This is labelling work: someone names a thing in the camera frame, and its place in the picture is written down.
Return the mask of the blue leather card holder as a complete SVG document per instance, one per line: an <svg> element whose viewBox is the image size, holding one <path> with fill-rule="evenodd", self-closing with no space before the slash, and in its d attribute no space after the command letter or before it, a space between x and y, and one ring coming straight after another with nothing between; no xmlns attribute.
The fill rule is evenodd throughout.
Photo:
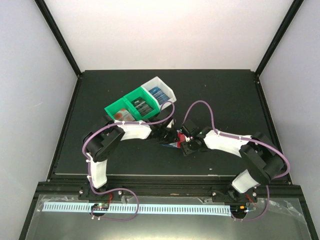
<svg viewBox="0 0 320 240"><path fill-rule="evenodd" d="M171 147L171 148L180 148L181 147L181 141L175 141L175 142L163 142L162 143L163 146L165 147Z"/></svg>

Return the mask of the white card bin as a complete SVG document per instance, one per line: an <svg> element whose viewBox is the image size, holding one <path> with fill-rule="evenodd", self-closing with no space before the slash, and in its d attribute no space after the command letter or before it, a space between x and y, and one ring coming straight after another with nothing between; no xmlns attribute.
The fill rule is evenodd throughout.
<svg viewBox="0 0 320 240"><path fill-rule="evenodd" d="M167 108L170 105L168 101L171 103L177 101L174 91L158 76L142 84L141 87L155 99L159 109Z"/></svg>

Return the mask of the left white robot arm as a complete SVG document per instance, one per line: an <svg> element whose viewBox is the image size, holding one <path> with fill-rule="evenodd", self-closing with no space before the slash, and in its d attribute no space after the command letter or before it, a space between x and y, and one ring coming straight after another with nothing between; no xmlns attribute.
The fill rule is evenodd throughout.
<svg viewBox="0 0 320 240"><path fill-rule="evenodd" d="M82 154L88 163L88 180L92 184L89 193L97 200L103 199L108 192L107 163L121 141L155 140L157 143L170 144L178 140L176 120L172 113L138 121L114 120L109 115L102 118L102 124L83 138Z"/></svg>

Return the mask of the red credit card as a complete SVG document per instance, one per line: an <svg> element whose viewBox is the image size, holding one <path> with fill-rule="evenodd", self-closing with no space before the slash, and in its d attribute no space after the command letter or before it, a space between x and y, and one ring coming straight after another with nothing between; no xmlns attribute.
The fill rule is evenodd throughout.
<svg viewBox="0 0 320 240"><path fill-rule="evenodd" d="M178 144L183 143L185 141L186 141L186 136L183 133L179 132L178 133Z"/></svg>

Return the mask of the green double card bin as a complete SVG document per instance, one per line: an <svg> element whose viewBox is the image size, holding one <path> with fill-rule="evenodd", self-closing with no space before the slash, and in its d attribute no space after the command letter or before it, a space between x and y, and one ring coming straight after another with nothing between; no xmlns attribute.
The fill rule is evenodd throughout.
<svg viewBox="0 0 320 240"><path fill-rule="evenodd" d="M150 110L144 112L142 112L142 110L138 110L137 104L134 104L137 100L148 105ZM104 108L106 113L113 119L115 119L114 115L121 109L127 110L136 121L149 119L160 113L160 107L157 100L142 86L129 92Z"/></svg>

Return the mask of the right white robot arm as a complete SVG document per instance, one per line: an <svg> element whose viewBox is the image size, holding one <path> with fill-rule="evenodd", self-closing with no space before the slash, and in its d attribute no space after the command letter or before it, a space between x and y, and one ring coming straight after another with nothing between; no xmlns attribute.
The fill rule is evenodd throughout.
<svg viewBox="0 0 320 240"><path fill-rule="evenodd" d="M239 173L227 189L228 198L240 201L246 192L259 185L268 185L285 165L283 157L274 146L270 145L266 135L236 135L210 127L203 129L191 120L186 120L181 127L185 141L180 148L185 156L201 150L223 151L239 157L246 169Z"/></svg>

